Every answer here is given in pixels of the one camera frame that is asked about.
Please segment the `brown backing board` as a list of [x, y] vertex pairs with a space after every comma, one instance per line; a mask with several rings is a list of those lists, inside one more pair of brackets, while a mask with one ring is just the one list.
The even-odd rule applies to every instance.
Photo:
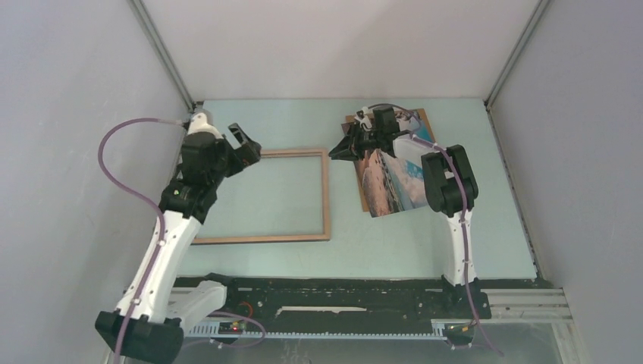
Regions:
[[[372, 109], [375, 106], [393, 106], [396, 119], [402, 130], [402, 135], [393, 141], [393, 151], [386, 153], [422, 168], [421, 156], [431, 152], [431, 146], [435, 144], [434, 134], [425, 111], [421, 108], [409, 110], [392, 104], [376, 104], [364, 108]], [[346, 117], [345, 123], [354, 122], [354, 115]]]

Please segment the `wooden picture frame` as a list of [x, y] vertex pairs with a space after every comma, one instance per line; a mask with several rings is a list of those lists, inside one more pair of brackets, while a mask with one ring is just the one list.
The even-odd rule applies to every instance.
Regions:
[[194, 245], [328, 241], [328, 151], [264, 149], [217, 190]]

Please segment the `beach landscape photo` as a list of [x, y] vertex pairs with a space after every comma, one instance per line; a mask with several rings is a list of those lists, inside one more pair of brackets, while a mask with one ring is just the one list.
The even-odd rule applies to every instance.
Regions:
[[422, 169], [381, 150], [358, 154], [356, 169], [362, 209], [373, 218], [428, 205]]

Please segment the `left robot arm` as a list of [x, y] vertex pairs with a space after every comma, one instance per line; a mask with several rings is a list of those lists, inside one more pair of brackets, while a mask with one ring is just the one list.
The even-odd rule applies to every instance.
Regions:
[[150, 205], [157, 215], [149, 247], [132, 283], [116, 308], [101, 311], [95, 321], [116, 363], [124, 357], [172, 363], [187, 332], [207, 315], [214, 311], [232, 315], [239, 308], [239, 294], [220, 281], [204, 281], [183, 300], [170, 302], [179, 266], [216, 202], [221, 182], [261, 158], [261, 145], [238, 124], [228, 129], [238, 147], [212, 125], [191, 123], [180, 148], [180, 163], [158, 203], [104, 170], [114, 184]]

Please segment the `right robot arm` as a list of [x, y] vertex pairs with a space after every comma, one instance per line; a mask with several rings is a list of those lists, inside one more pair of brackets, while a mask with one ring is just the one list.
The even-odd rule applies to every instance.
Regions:
[[342, 140], [330, 151], [333, 160], [357, 162], [373, 152], [409, 162], [421, 169], [428, 206], [448, 227], [441, 276], [443, 311], [452, 317], [469, 312], [473, 326], [481, 321], [486, 300], [472, 258], [471, 220], [479, 188], [463, 146], [447, 148], [420, 136], [423, 123], [409, 109], [378, 103], [358, 110], [346, 123]]

